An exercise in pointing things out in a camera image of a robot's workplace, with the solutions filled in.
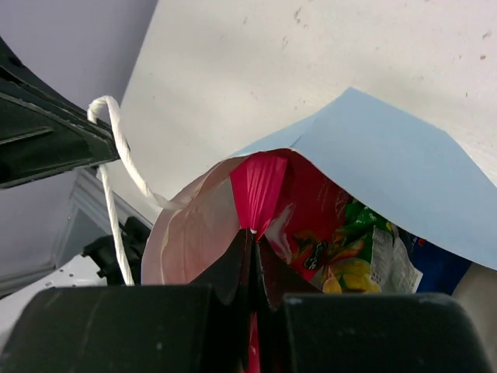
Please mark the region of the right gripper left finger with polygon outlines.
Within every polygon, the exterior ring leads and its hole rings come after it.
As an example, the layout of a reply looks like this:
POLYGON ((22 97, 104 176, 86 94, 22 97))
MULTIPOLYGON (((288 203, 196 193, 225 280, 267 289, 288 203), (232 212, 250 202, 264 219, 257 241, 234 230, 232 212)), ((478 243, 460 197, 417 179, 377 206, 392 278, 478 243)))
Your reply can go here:
POLYGON ((226 252, 192 282, 210 289, 202 372, 249 367, 252 233, 241 229, 226 252))

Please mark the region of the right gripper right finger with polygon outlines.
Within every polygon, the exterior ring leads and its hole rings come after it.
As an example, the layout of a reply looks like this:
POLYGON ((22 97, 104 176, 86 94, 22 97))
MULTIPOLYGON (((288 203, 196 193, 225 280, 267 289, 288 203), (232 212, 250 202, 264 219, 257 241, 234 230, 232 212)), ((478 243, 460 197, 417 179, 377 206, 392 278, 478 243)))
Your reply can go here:
POLYGON ((260 371, 291 372, 291 327, 284 298, 320 291, 279 258, 266 237, 253 246, 252 254, 260 371))

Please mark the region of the blue snack packet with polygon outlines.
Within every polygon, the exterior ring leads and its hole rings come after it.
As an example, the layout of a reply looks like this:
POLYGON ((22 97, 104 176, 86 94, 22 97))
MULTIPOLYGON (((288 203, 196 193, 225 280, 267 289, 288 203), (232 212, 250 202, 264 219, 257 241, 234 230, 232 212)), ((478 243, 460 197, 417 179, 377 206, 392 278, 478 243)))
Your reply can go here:
POLYGON ((400 228, 398 233, 419 278, 415 280, 414 292, 452 295, 471 266, 471 261, 404 229, 400 228))

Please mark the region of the pink red snack packet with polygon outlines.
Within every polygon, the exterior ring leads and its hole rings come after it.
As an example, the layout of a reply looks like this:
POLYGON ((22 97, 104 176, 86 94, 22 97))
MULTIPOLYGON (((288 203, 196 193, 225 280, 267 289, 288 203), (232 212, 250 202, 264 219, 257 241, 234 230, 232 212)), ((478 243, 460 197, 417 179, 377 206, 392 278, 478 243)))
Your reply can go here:
MULTIPOLYGON (((299 235, 329 241, 345 221, 350 195, 302 155, 288 149, 258 152, 240 159, 230 172, 241 228, 252 233, 252 248, 266 237, 275 253, 310 283, 302 260, 313 249, 297 243, 299 235)), ((250 335, 248 368, 259 372, 254 264, 250 266, 250 335)))

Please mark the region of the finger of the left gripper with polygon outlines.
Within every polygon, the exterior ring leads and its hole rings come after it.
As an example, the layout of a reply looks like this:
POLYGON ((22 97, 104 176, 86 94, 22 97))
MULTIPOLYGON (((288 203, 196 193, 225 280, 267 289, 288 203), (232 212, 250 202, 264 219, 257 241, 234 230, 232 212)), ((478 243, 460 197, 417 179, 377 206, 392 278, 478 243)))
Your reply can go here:
POLYGON ((32 73, 1 43, 1 187, 119 158, 111 127, 32 73))

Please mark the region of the light blue paper bag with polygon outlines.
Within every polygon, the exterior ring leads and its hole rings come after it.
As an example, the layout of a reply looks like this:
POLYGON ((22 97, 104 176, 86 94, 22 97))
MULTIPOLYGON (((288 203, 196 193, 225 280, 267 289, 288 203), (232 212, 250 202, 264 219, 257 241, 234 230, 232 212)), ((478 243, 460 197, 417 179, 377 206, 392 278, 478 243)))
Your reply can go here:
POLYGON ((130 157, 110 96, 118 154, 141 192, 161 208, 141 262, 143 284, 188 284, 218 260, 241 228, 230 172, 258 152, 296 152, 398 229, 471 261, 451 295, 462 302, 496 296, 496 188, 445 131, 355 89, 317 113, 221 160, 173 199, 154 193, 130 157))

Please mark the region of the green yellow snack packet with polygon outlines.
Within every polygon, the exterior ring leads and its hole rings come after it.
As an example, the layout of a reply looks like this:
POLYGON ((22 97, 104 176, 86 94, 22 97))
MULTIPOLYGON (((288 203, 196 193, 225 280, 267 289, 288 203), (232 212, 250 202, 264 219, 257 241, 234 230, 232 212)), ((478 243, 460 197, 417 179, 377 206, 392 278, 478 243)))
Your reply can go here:
POLYGON ((423 274, 408 257, 396 225, 358 200, 346 205, 345 222, 329 241, 299 235, 303 249, 313 249, 301 261, 310 283, 324 293, 413 294, 423 274))

